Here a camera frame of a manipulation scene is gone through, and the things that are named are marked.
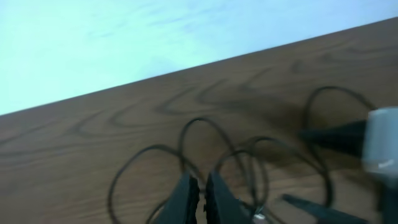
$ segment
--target light blue background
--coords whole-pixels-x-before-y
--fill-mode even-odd
[[[395,16],[397,0],[3,0],[0,114]]]

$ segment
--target tangled cable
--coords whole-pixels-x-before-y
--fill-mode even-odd
[[[353,98],[357,99],[360,103],[362,103],[364,106],[369,108],[370,110],[375,110],[376,107],[369,102],[365,97],[360,95],[359,93],[355,93],[349,89],[342,88],[342,87],[337,87],[337,86],[324,86],[321,88],[316,89],[308,98],[304,111],[303,111],[303,117],[302,117],[302,128],[307,129],[310,126],[310,110],[313,105],[313,102],[315,101],[315,98],[324,90],[339,90],[342,92],[347,93],[348,95],[351,95]],[[123,172],[134,162],[141,154],[151,151],[151,150],[160,150],[167,152],[173,156],[176,156],[179,158],[180,161],[180,169],[181,172],[185,172],[187,170],[187,167],[189,168],[190,172],[198,179],[198,182],[201,185],[205,185],[205,179],[203,174],[199,171],[198,167],[188,158],[186,158],[183,153],[184,153],[184,142],[185,142],[185,137],[188,133],[189,128],[192,126],[193,123],[197,121],[202,121],[208,123],[211,127],[213,127],[217,133],[220,135],[222,140],[225,142],[229,154],[226,156],[223,156],[220,160],[215,165],[215,170],[219,171],[224,163],[225,160],[227,160],[230,157],[234,157],[238,169],[241,171],[242,176],[244,177],[244,181],[246,185],[248,186],[248,191],[249,194],[252,198],[253,203],[250,205],[246,202],[242,202],[243,206],[245,206],[247,209],[251,211],[251,214],[254,215],[257,212],[260,212],[264,209],[263,212],[269,213],[271,216],[274,217],[275,220],[278,220],[281,222],[280,218],[275,216],[269,209],[266,208],[266,202],[269,194],[269,181],[268,181],[268,176],[266,172],[266,168],[264,167],[264,163],[261,162],[260,158],[256,156],[254,150],[256,147],[256,144],[261,142],[261,141],[270,141],[273,142],[274,144],[280,146],[281,148],[287,150],[291,154],[297,156],[299,159],[301,159],[304,163],[309,165],[311,168],[313,168],[317,173],[320,174],[322,177],[324,184],[325,184],[325,202],[324,206],[330,207],[333,203],[333,198],[334,198],[334,190],[333,190],[333,184],[329,175],[329,170],[326,166],[326,163],[324,159],[319,155],[315,147],[309,143],[306,142],[306,146],[308,148],[309,153],[312,155],[312,157],[315,159],[316,163],[312,162],[310,159],[307,159],[303,154],[297,150],[294,147],[290,147],[283,143],[282,141],[272,138],[272,137],[267,137],[267,136],[256,136],[253,138],[248,139],[245,141],[244,149],[241,150],[236,150],[234,147],[234,144],[232,140],[228,137],[226,132],[218,126],[214,121],[208,119],[208,118],[195,118],[189,121],[181,130],[180,135],[178,137],[178,145],[177,149],[173,149],[169,146],[166,146],[164,144],[156,144],[153,146],[149,146],[147,148],[144,148],[140,150],[137,154],[135,154],[133,157],[131,157],[123,166],[118,170],[116,173],[111,186],[108,191],[108,197],[107,197],[107,211],[109,213],[109,217],[112,221],[113,224],[121,224],[120,220],[117,218],[114,208],[113,208],[113,195],[114,191],[117,185],[117,182],[120,178],[120,176],[123,174]],[[241,154],[248,154],[249,160],[248,160],[248,168],[245,168],[242,159],[240,157]],[[253,159],[256,160],[260,167],[260,173],[262,177],[262,182],[263,182],[263,195],[261,198],[258,198],[257,196],[257,180],[256,180],[256,175],[254,173],[254,164],[253,164]],[[158,206],[155,207],[154,211],[151,212],[149,215],[148,219],[146,220],[146,224],[150,224],[154,215],[165,205],[167,202],[167,199],[162,201]]]

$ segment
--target brown wood surface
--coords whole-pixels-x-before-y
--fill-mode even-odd
[[[398,19],[0,117],[0,223],[110,223],[105,199],[115,172],[143,147],[174,147],[182,126],[196,116],[214,119],[235,144],[267,135],[302,148],[296,133],[303,104],[324,85],[348,87],[377,106],[396,105]],[[364,118],[367,111],[331,91],[313,113],[322,127]],[[204,173],[225,150],[205,124],[188,135],[187,156]],[[269,206],[287,223],[310,223],[278,198],[291,193],[321,202],[322,180],[282,149],[261,144],[257,151],[271,179]],[[327,150],[322,155],[333,170],[335,208],[376,222],[375,186],[360,162]],[[143,223],[179,175],[176,158],[142,156],[117,187],[116,213],[123,223]],[[237,196],[247,197],[233,161],[223,175]],[[201,206],[197,217],[205,223]]]

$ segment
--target white floor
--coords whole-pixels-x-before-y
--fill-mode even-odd
[[[0,0],[0,114],[398,16],[398,0]]]

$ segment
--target wood grain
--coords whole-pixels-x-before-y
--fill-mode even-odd
[[[143,147],[175,147],[184,123],[196,116],[214,119],[237,145],[268,135],[302,147],[296,132],[303,104],[323,85],[348,87],[378,106],[396,105],[398,19],[0,117],[0,223],[109,223],[105,198],[115,172]],[[320,127],[364,118],[367,111],[330,92],[317,100],[313,113]],[[226,150],[206,124],[196,124],[187,140],[187,156],[205,173]],[[310,222],[278,197],[291,193],[321,202],[322,180],[281,149],[261,144],[258,152],[271,178],[269,205],[288,223]],[[360,162],[327,150],[322,154],[333,170],[335,207],[376,222],[374,184]],[[223,175],[234,193],[246,198],[232,163]],[[143,223],[178,177],[175,158],[143,155],[117,187],[121,220]],[[197,216],[205,223],[201,207]]]

